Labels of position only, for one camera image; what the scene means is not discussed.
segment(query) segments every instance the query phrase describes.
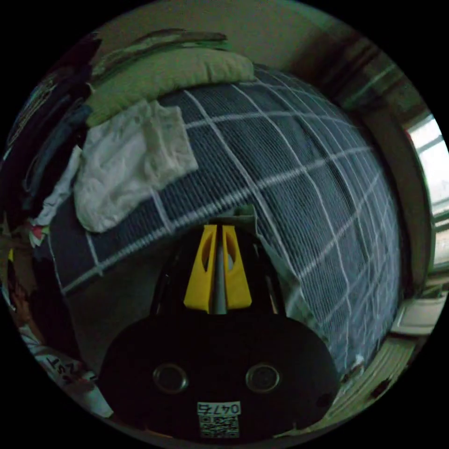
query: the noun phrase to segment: number label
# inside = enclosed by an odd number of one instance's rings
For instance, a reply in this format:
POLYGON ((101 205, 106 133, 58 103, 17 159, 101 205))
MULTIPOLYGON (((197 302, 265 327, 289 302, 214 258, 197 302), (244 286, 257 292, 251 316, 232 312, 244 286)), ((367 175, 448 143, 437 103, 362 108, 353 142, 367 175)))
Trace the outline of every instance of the number label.
POLYGON ((241 414, 240 401, 236 402, 198 402, 198 415, 236 416, 241 414))

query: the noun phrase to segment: yellow plastic part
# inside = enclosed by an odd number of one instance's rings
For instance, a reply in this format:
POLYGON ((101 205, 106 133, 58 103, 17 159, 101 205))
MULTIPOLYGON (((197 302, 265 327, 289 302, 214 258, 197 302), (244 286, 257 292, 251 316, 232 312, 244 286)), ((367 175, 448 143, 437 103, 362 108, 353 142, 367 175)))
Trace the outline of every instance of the yellow plastic part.
POLYGON ((203 310, 210 313, 216 251, 217 225, 207 224, 204 226, 184 297, 184 305, 189 309, 203 310))
POLYGON ((227 308, 245 309, 251 305, 252 300, 234 226, 223 226, 223 256, 227 308), (231 269, 229 256, 234 263, 231 269))

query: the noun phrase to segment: round sensor lens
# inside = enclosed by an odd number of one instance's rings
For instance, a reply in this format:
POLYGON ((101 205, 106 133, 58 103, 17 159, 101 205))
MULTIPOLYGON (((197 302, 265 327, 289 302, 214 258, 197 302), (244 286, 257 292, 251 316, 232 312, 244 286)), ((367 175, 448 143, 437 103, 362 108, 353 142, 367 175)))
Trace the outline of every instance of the round sensor lens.
POLYGON ((246 374, 246 384, 255 393, 269 393, 278 386, 280 379, 277 370, 264 363, 254 365, 246 374))
POLYGON ((173 363, 158 366, 153 372, 153 380, 161 391, 168 394, 180 393, 188 386, 187 374, 173 363))

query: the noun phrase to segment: bed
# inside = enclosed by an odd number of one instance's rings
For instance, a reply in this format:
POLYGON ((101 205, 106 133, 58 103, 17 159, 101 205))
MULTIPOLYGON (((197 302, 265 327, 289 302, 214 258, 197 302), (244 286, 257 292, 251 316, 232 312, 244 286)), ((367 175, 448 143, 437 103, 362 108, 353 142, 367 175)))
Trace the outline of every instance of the bed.
MULTIPOLYGON (((300 279, 344 375, 360 357, 369 363, 402 298, 397 196, 363 128, 290 74, 258 65, 255 75, 160 98, 181 108, 199 169, 102 234, 84 230, 70 197, 34 256, 52 264, 70 308, 129 256, 252 204, 259 232, 300 279)), ((294 304, 288 314, 295 317, 294 304)))

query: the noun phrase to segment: window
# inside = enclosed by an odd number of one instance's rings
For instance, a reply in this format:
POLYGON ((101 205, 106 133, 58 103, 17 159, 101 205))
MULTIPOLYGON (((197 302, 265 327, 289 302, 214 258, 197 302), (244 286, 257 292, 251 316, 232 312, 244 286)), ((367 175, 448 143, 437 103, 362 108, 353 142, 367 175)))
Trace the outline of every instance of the window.
POLYGON ((449 268, 449 153, 432 115, 408 130, 429 189, 435 225, 434 270, 449 268))

